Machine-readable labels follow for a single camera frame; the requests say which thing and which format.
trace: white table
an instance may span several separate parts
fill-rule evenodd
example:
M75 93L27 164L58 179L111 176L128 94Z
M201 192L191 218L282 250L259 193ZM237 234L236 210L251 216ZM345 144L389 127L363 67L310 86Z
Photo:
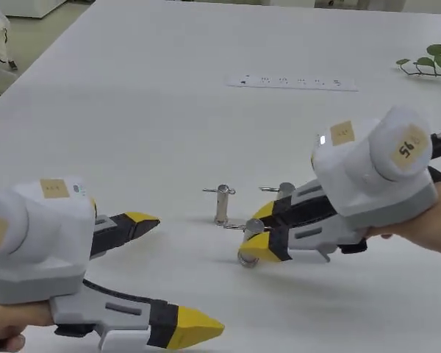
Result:
M273 198L259 186L313 178L318 129L394 104L441 131L441 82L394 70L433 42L440 15L98 0L0 99L0 187L81 174L103 213L158 215L88 276L226 325L187 352L441 352L441 256L375 239L328 265L304 254L249 271L241 234L211 224L215 199L201 192L236 188L229 215L247 219ZM233 73L339 76L360 92L229 88ZM28 339L34 353L98 341Z

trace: green plant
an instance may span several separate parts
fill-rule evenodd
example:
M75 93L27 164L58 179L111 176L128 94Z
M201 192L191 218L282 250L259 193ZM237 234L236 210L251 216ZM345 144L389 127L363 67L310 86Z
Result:
M441 69L441 44L432 44L428 48L426 48L426 52L431 57L421 57L417 61L413 62L413 65L416 68L416 71L409 72L405 69L404 65L410 63L410 59L400 59L396 62L398 67L407 75L413 76L441 76L441 73L438 70ZM431 73L423 72L421 67L431 68Z

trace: white cabinet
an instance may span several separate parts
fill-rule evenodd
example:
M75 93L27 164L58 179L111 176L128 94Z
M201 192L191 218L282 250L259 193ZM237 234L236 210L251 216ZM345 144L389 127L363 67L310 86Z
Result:
M6 16L42 18L67 0L0 0Z
M263 5L314 7L315 0L262 0Z

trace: metal pin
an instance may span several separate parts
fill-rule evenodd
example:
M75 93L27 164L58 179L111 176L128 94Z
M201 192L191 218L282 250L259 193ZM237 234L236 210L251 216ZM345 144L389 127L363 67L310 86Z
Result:
M203 189L205 193L217 193L218 205L215 213L214 222L222 226L229 221L227 217L227 206L229 205L229 195L235 195L236 191L229 186L222 184L217 189Z
M291 184L290 182L282 182L279 186L279 188L260 188L261 191L267 191L271 193L278 193L276 196L276 199L282 199L284 197L290 196L293 194L295 190L294 184Z
M253 236L264 232L265 230L271 230L270 227L265 227L265 224L259 219L252 218L246 222L244 226L236 224L224 224L225 229L239 229L243 230L243 242L250 240ZM257 265L259 259L251 255L243 254L241 251L237 253L238 262L243 267L253 268Z

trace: black strap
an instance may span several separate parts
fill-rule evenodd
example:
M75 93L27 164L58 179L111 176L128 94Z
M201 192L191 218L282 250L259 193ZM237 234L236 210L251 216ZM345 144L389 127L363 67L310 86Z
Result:
M433 182L436 184L437 182L441 182L441 172L433 167L428 167L429 173Z

